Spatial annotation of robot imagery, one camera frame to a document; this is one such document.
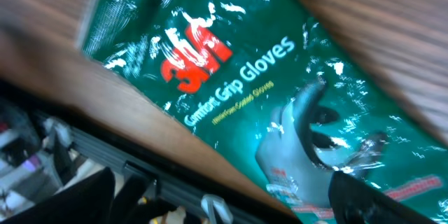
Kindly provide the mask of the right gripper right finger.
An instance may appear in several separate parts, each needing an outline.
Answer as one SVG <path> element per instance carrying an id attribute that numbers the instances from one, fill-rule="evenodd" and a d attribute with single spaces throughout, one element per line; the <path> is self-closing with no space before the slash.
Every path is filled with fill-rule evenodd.
<path id="1" fill-rule="evenodd" d="M 342 171 L 332 175 L 328 196 L 338 224 L 435 224 Z"/>

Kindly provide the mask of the green 3M gloves package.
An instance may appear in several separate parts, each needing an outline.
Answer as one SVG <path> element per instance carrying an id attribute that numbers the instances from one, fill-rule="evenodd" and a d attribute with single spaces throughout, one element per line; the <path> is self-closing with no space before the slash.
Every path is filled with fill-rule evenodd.
<path id="1" fill-rule="evenodd" d="M 95 0 L 80 47 L 303 223 L 337 172 L 447 222 L 447 149 L 298 0 Z"/>

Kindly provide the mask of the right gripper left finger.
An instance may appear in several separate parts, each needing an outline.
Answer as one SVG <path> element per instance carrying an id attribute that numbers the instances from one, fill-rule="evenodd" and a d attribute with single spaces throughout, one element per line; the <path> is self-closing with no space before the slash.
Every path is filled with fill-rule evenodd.
<path id="1" fill-rule="evenodd" d="M 7 218 L 2 224 L 105 224 L 110 221 L 115 177 L 109 168 Z"/>

